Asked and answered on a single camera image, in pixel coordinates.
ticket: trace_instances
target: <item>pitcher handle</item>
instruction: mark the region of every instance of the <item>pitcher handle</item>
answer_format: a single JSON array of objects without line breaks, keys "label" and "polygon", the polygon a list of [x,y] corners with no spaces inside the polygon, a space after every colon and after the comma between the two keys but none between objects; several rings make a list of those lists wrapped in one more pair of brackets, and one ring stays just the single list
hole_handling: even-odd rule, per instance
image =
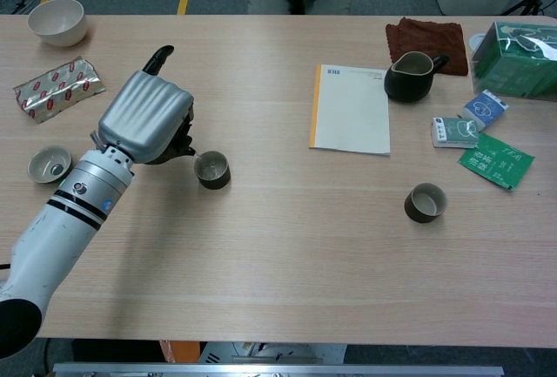
[{"label": "pitcher handle", "polygon": [[439,70],[441,68],[443,68],[447,62],[449,62],[449,56],[448,55],[439,55],[438,57],[435,57],[433,60],[433,70],[432,72],[435,74],[437,72],[439,72]]}]

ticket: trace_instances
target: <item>green packaging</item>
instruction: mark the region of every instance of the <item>green packaging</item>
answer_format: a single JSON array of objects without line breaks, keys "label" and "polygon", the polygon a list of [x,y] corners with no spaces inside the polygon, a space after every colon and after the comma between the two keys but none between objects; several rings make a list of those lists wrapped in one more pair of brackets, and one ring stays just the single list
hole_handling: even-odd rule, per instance
[{"label": "green packaging", "polygon": [[433,118],[432,141],[436,148],[475,148],[478,126],[464,118]]},{"label": "green packaging", "polygon": [[476,149],[469,149],[459,164],[508,190],[514,190],[534,157],[496,138],[480,134]]},{"label": "green packaging", "polygon": [[495,22],[473,54],[471,66],[476,91],[524,98],[553,94],[557,26]]}]

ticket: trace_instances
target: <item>black stripe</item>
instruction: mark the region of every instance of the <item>black stripe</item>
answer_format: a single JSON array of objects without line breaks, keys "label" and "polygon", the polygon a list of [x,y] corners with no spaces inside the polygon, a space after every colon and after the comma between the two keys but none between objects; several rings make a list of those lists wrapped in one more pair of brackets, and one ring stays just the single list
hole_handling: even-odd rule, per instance
[{"label": "black stripe", "polygon": [[68,192],[64,192],[62,190],[57,190],[54,195],[73,201],[76,205],[82,206],[85,210],[93,213],[95,216],[101,218],[103,221],[108,218],[108,215],[97,209],[94,205],[92,205],[91,203],[87,203],[85,200],[81,200],[79,197],[74,196],[73,194],[69,194]]},{"label": "black stripe", "polygon": [[81,220],[82,222],[86,223],[87,225],[89,225],[90,227],[94,228],[97,231],[101,228],[101,225],[97,223],[95,220],[91,219],[89,216],[85,216],[83,213],[80,213],[77,210],[72,209],[71,207],[68,207],[64,203],[60,203],[59,201],[50,199],[49,201],[46,202],[46,204],[51,205],[52,207],[56,207],[57,209],[60,209],[62,212],[66,212],[70,214],[74,218]]}]

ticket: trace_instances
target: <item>wooden table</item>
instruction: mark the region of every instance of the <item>wooden table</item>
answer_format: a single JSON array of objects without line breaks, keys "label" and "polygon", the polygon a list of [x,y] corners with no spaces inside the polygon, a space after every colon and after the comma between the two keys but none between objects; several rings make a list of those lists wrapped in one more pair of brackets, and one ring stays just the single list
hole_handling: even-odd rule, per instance
[{"label": "wooden table", "polygon": [[[459,20],[466,40],[492,22],[432,19]],[[390,103],[388,158],[308,149],[315,65],[386,68],[385,24],[398,20],[91,17],[87,40],[56,49],[25,17],[0,17],[1,262],[55,190],[27,178],[32,153],[90,149],[124,81],[163,44],[176,51],[161,75],[195,97],[194,147],[232,166],[231,186],[212,192],[190,158],[136,165],[41,334],[557,347],[556,103],[510,98],[489,130],[536,157],[516,192],[458,165],[462,150],[432,147],[432,116],[456,115],[469,77],[438,75],[419,104]],[[107,91],[34,125],[11,87],[77,55]],[[425,181],[449,206],[420,225],[403,201]]]}]

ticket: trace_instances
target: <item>small cup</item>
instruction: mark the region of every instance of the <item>small cup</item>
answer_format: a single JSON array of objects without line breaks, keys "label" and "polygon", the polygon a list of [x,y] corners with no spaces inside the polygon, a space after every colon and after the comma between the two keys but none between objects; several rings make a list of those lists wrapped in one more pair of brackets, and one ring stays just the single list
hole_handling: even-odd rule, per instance
[{"label": "small cup", "polygon": [[408,217],[420,223],[435,220],[445,209],[445,193],[438,186],[429,183],[416,185],[404,202]]},{"label": "small cup", "polygon": [[48,146],[31,158],[27,165],[27,173],[36,183],[46,184],[63,178],[70,168],[70,152],[62,146]]},{"label": "small cup", "polygon": [[230,166],[225,155],[217,151],[208,151],[198,156],[193,171],[205,188],[218,190],[230,181]]}]

